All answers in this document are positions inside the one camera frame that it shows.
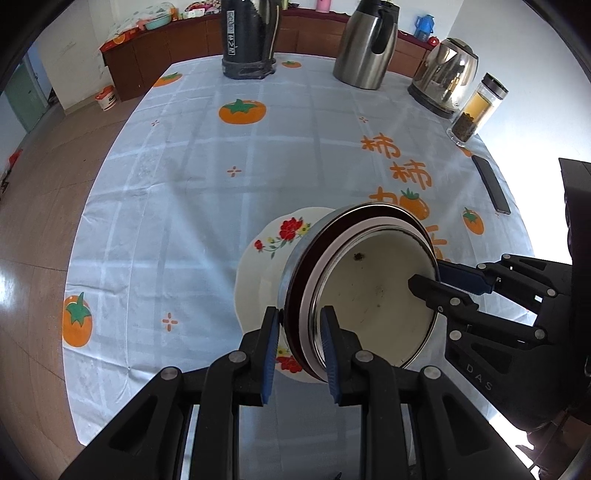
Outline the stainless steel bowl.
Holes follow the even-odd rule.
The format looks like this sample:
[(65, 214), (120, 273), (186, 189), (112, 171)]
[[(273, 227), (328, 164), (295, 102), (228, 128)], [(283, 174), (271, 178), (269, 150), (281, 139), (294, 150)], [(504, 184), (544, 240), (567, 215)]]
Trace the stainless steel bowl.
[(353, 331), (363, 347), (396, 367), (407, 367), (424, 349), (436, 313), (415, 297), (408, 281), (416, 274), (439, 280), (435, 250), (420, 220), (396, 205), (343, 207), (318, 222), (287, 259), (277, 303), (295, 360), (325, 379), (322, 294), (331, 275), (348, 282), (348, 309), (335, 310), (339, 326)]

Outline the white plate large red flowers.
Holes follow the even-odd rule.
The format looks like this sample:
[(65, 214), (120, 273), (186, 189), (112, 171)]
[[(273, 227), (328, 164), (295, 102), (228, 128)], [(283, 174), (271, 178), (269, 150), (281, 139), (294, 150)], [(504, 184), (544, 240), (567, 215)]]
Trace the white plate large red flowers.
[[(304, 227), (315, 227), (318, 222), (328, 216), (329, 219), (341, 214), (344, 208), (329, 209), (325, 207), (305, 207), (293, 213), (277, 217), (263, 228), (256, 236), (252, 246), (246, 248), (239, 261), (235, 279), (235, 313), (242, 328), (242, 333), (259, 329), (266, 313), (266, 307), (277, 306), (277, 295), (280, 291), (280, 281), (283, 277), (283, 269), (287, 264), (290, 253), (296, 248), (301, 236), (295, 229), (295, 239), (284, 241), (280, 237), (280, 226), (284, 221), (302, 220)], [(262, 242), (262, 248), (254, 245), (256, 240)], [(348, 282), (331, 275), (331, 285), (322, 294), (324, 304), (335, 305), (335, 310), (348, 309), (346, 300), (351, 299), (351, 294), (346, 293), (345, 286)], [(279, 344), (276, 347), (276, 370), (290, 379), (304, 383), (322, 383), (325, 379), (315, 378), (308, 374), (301, 364), (297, 362), (294, 353), (288, 346), (287, 336), (283, 326), (279, 327)]]

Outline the black smartphone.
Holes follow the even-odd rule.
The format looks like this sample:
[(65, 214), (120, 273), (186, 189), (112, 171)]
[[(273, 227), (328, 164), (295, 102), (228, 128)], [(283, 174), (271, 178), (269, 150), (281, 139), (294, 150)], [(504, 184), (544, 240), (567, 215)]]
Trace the black smartphone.
[(509, 203), (490, 163), (483, 157), (473, 155), (472, 160), (489, 194), (490, 200), (498, 213), (511, 214)]

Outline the glass tea bottle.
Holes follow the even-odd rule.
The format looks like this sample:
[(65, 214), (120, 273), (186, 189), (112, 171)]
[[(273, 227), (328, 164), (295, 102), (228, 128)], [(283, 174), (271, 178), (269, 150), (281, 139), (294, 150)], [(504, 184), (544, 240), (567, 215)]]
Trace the glass tea bottle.
[(469, 98), (447, 134), (458, 146), (464, 147), (478, 129), (496, 111), (508, 95), (508, 89), (493, 75), (486, 73)]

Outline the shiny steel electric kettle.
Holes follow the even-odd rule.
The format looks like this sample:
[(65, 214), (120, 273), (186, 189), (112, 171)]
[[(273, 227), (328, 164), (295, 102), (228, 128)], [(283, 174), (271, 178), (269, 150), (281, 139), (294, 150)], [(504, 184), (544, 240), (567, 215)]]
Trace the shiny steel electric kettle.
[(431, 112), (451, 119), (459, 111), (478, 66), (479, 57), (467, 43), (447, 38), (423, 61), (408, 93)]

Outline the light blue persimmon tablecloth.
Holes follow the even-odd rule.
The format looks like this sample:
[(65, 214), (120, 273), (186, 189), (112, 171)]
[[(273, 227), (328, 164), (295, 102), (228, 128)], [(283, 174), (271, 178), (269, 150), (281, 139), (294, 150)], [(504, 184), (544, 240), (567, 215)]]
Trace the light blue persimmon tablecloth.
[(517, 210), (493, 207), (467, 149), (388, 74), (342, 84), (332, 60), (283, 55), (233, 81), (216, 57), (170, 66), (110, 148), (81, 215), (63, 320), (69, 408), (81, 443), (167, 365), (192, 370), (238, 343), (238, 262), (267, 264), (308, 229), (305, 209), (404, 205), (440, 258), (473, 265), (532, 246)]

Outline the blue thermos on sideboard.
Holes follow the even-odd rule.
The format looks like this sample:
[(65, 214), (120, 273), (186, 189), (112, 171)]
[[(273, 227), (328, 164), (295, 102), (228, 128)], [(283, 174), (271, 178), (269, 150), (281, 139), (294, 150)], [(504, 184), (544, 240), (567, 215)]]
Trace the blue thermos on sideboard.
[(435, 19), (432, 15), (419, 16), (415, 21), (414, 37), (419, 41), (427, 42), (434, 32)]

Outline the white red bucket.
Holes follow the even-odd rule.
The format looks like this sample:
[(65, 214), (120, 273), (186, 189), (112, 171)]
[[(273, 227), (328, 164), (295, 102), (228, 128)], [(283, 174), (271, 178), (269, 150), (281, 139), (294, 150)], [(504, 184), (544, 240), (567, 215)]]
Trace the white red bucket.
[(105, 86), (94, 96), (94, 99), (102, 111), (111, 109), (117, 103), (117, 94), (114, 86)]

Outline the dark wooden sideboard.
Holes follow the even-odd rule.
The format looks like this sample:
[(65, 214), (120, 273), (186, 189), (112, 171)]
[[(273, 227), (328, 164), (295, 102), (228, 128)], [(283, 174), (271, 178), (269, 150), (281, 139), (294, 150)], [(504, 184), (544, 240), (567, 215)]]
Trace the dark wooden sideboard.
[(339, 82), (377, 90), (389, 72), (408, 78), (433, 53), (428, 26), (418, 38), (404, 32), (402, 9), (393, 1), (360, 1), (351, 14), (281, 8), (277, 1), (224, 1), (214, 15), (133, 27), (100, 48), (124, 100), (174, 82), (167, 68), (206, 56), (221, 57), (224, 75), (263, 79), (280, 65), (277, 53), (331, 58)]

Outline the green door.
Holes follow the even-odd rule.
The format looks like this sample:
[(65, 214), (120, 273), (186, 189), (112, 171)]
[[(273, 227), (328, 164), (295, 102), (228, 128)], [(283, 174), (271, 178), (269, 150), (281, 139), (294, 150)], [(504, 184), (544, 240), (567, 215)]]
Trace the green door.
[(18, 64), (4, 92), (14, 114), (26, 132), (33, 131), (45, 115), (48, 103), (42, 95), (27, 56)]

